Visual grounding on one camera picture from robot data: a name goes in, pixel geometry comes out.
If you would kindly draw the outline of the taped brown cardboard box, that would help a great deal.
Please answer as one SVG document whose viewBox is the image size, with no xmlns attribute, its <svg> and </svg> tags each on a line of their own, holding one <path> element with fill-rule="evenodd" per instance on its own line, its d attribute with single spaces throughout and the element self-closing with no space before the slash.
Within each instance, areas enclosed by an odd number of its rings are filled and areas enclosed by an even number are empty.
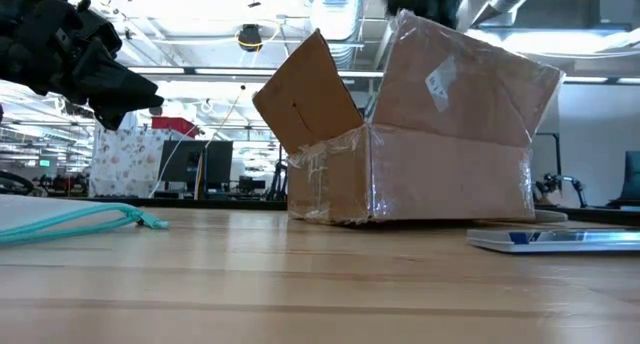
<svg viewBox="0 0 640 344">
<path fill-rule="evenodd" d="M 409 11 L 363 115 L 320 33 L 253 96 L 288 155 L 292 217 L 325 224 L 524 220 L 531 145 L 561 70 Z"/>
</svg>

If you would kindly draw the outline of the black computer monitor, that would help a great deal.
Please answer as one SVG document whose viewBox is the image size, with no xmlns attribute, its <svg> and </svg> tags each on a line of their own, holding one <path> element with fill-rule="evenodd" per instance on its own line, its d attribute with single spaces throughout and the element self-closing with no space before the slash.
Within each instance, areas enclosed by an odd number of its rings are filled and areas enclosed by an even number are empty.
<svg viewBox="0 0 640 344">
<path fill-rule="evenodd" d="M 163 143 L 159 175 L 169 182 L 194 183 L 200 156 L 204 156 L 204 178 L 210 188 L 230 182 L 233 142 L 165 141 Z"/>
</svg>

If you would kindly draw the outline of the smooth silver ventilation duct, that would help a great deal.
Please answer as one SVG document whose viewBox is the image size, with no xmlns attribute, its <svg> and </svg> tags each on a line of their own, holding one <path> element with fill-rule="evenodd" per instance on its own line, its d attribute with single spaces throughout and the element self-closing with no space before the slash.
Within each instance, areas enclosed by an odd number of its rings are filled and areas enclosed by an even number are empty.
<svg viewBox="0 0 640 344">
<path fill-rule="evenodd" d="M 469 0 L 469 28 L 508 27 L 527 0 Z"/>
</svg>

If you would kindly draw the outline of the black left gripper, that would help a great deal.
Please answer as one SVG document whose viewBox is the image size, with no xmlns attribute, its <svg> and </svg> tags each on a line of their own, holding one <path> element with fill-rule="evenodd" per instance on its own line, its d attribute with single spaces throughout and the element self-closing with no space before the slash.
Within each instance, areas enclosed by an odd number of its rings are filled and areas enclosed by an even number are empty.
<svg viewBox="0 0 640 344">
<path fill-rule="evenodd" d="M 96 120 L 119 128 L 130 111 L 159 107 L 158 86 L 116 62 L 114 26 L 91 0 L 0 0 L 0 79 L 87 97 Z"/>
</svg>

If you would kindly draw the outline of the floral patterned partition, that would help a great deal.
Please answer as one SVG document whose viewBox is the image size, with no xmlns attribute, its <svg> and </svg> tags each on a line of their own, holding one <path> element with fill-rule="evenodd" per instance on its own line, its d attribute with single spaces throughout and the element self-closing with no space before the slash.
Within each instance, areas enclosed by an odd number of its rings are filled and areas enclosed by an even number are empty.
<svg viewBox="0 0 640 344">
<path fill-rule="evenodd" d="M 117 130 L 100 123 L 94 130 L 89 175 L 90 197 L 147 198 L 158 182 L 165 141 L 178 139 L 170 129 L 151 129 L 127 113 Z"/>
</svg>

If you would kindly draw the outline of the silver ribbed ventilation duct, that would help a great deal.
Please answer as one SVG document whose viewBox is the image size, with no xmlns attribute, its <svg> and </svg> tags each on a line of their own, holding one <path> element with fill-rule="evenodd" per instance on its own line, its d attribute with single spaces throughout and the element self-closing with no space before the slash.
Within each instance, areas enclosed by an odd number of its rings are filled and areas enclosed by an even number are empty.
<svg viewBox="0 0 640 344">
<path fill-rule="evenodd" d="M 350 69 L 359 47 L 364 0 L 312 0 L 310 22 L 329 43 L 338 69 Z"/>
</svg>

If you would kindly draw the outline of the silver utility knife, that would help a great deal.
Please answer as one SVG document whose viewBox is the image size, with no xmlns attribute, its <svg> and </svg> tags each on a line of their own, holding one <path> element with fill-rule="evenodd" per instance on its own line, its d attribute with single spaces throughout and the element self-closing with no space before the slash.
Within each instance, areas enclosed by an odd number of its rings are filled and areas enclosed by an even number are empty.
<svg viewBox="0 0 640 344">
<path fill-rule="evenodd" d="M 535 223 L 561 223 L 568 221 L 568 215 L 562 212 L 549 210 L 535 210 Z"/>
</svg>

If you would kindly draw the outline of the teal mesh zipper pouch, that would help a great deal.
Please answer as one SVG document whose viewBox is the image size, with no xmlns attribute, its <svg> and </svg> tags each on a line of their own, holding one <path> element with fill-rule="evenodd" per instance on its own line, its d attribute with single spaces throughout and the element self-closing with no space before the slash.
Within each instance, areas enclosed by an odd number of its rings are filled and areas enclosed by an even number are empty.
<svg viewBox="0 0 640 344">
<path fill-rule="evenodd" d="M 0 248 L 97 234 L 129 225 L 169 228 L 167 221 L 119 202 L 0 195 Z"/>
</svg>

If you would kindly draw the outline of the black aluminium table frame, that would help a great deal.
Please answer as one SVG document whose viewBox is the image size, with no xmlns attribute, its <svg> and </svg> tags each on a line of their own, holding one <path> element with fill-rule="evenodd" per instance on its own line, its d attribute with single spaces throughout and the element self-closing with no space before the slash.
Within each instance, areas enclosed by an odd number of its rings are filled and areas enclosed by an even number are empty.
<svg viewBox="0 0 640 344">
<path fill-rule="evenodd" d="M 100 203 L 125 203 L 140 207 L 196 208 L 196 209 L 230 209 L 256 211 L 286 211 L 284 201 L 232 201 L 232 200 L 183 200 L 183 199 L 147 199 L 129 197 L 83 198 L 83 201 Z M 565 207 L 540 206 L 540 210 L 561 212 L 569 220 L 602 224 L 616 224 L 640 227 L 640 211 L 624 211 L 614 209 L 580 209 Z"/>
</svg>

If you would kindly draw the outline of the blue chair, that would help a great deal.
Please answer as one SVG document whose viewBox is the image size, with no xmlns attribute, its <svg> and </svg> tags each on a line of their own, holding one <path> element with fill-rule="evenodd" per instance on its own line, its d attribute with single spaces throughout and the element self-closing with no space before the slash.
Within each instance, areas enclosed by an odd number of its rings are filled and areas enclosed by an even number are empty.
<svg viewBox="0 0 640 344">
<path fill-rule="evenodd" d="M 640 207 L 640 151 L 625 153 L 624 181 L 621 194 L 611 200 L 608 207 Z"/>
</svg>

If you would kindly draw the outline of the background robot arms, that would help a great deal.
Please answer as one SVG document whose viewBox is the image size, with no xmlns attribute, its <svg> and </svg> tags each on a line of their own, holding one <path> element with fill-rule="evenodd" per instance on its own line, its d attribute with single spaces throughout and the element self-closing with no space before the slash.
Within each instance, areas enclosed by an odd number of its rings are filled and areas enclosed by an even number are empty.
<svg viewBox="0 0 640 344">
<path fill-rule="evenodd" d="M 552 206 L 548 196 L 554 192 L 562 192 L 564 183 L 568 183 L 575 191 L 580 208 L 587 208 L 584 194 L 584 185 L 581 181 L 572 176 L 565 176 L 561 174 L 546 173 L 541 181 L 536 181 L 532 186 L 532 194 L 534 202 L 537 205 Z"/>
</svg>

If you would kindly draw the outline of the red box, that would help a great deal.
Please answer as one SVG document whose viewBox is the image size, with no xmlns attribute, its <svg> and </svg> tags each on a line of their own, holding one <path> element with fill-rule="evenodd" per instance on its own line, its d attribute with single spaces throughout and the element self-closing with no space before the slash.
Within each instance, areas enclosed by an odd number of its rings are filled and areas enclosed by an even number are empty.
<svg viewBox="0 0 640 344">
<path fill-rule="evenodd" d="M 153 129 L 170 129 L 195 138 L 199 129 L 191 121 L 180 117 L 156 116 L 151 119 Z"/>
</svg>

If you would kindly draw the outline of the black tripod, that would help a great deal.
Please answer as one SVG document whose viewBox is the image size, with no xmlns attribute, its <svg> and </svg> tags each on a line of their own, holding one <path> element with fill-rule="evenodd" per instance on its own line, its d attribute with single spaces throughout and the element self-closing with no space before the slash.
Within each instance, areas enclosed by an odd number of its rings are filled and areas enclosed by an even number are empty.
<svg viewBox="0 0 640 344">
<path fill-rule="evenodd" d="M 266 194 L 268 201 L 286 201 L 288 185 L 288 167 L 282 161 L 275 164 L 270 188 Z"/>
</svg>

